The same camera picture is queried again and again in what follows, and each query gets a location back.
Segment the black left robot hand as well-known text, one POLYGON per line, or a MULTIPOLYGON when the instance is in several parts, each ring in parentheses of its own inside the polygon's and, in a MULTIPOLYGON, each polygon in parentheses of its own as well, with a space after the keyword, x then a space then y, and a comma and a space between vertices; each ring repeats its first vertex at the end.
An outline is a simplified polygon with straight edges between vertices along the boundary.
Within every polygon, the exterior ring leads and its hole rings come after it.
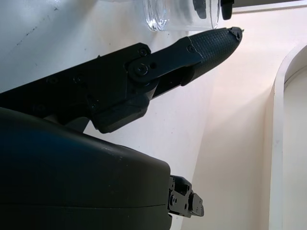
POLYGON ((231 19, 234 2, 234 0, 221 0, 222 17, 224 20, 231 19))

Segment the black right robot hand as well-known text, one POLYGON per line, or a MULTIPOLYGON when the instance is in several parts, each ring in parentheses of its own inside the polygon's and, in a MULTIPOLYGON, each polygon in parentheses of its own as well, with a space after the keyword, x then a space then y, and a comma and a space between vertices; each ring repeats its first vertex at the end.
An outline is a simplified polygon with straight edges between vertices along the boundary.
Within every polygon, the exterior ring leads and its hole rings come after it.
POLYGON ((152 53, 143 43, 2 92, 0 223, 8 230, 168 230, 202 217, 202 199, 169 165, 86 135, 113 132, 152 99, 229 58, 243 30, 186 36, 152 53))

